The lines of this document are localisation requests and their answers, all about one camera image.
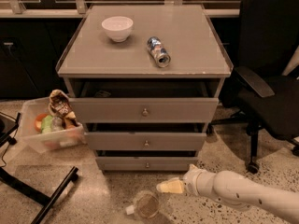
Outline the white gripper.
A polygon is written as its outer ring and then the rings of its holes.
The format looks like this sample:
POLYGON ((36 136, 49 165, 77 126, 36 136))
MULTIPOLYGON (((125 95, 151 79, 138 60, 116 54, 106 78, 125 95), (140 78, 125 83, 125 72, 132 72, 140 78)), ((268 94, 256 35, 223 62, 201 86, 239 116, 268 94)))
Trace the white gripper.
POLYGON ((200 186, 199 177, 204 174, 206 170, 199 169, 194 164, 189 165, 188 172, 183 176, 183 182, 178 178, 171 178, 163 181, 156 186, 156 189, 161 193, 176 193, 181 194, 185 190, 194 196, 203 196, 204 189, 200 186))

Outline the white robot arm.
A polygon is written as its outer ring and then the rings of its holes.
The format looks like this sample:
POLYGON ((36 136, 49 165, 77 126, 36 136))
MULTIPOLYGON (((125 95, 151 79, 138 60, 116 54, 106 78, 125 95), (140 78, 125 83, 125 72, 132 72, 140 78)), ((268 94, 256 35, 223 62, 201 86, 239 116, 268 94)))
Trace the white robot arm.
POLYGON ((232 171, 212 173, 191 164, 182 178, 161 182, 156 189, 161 193, 187 192, 240 211, 256 206, 290 224, 299 224, 298 192, 267 187, 232 171))

